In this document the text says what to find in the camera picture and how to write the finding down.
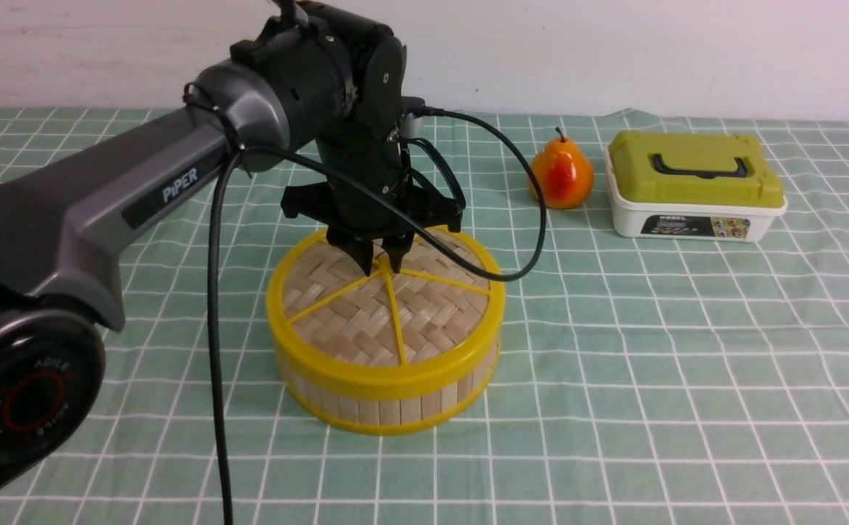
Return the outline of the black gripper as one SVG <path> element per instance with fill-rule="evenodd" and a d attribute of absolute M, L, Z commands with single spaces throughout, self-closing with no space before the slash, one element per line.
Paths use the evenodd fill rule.
<path fill-rule="evenodd" d="M 406 137 L 396 127 L 375 133 L 361 122 L 337 122 L 316 145 L 321 165 L 333 172 L 326 182 L 284 190 L 282 213 L 320 222 L 345 239 L 344 253 L 363 271 L 373 272 L 373 240 L 382 239 L 392 273 L 401 273 L 404 256 L 420 228 L 461 230 L 465 197 L 450 164 L 428 139 Z M 412 166 L 408 147 L 420 147 L 437 167 L 450 195 Z"/>

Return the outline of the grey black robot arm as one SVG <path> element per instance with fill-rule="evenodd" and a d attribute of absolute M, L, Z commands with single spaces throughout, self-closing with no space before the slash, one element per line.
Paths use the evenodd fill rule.
<path fill-rule="evenodd" d="M 315 1 L 281 1 L 256 39 L 184 87 L 182 106 L 0 184 L 0 489 L 47 458 L 101 389 L 100 327 L 121 331 L 121 253 L 210 182 L 208 328 L 220 393 L 216 260 L 235 169 L 268 171 L 315 143 L 322 183 L 289 187 L 288 218 L 364 272 L 380 242 L 394 270 L 430 228 L 461 228 L 465 200 L 412 168 L 427 108 L 403 94 L 407 48 L 383 23 Z"/>

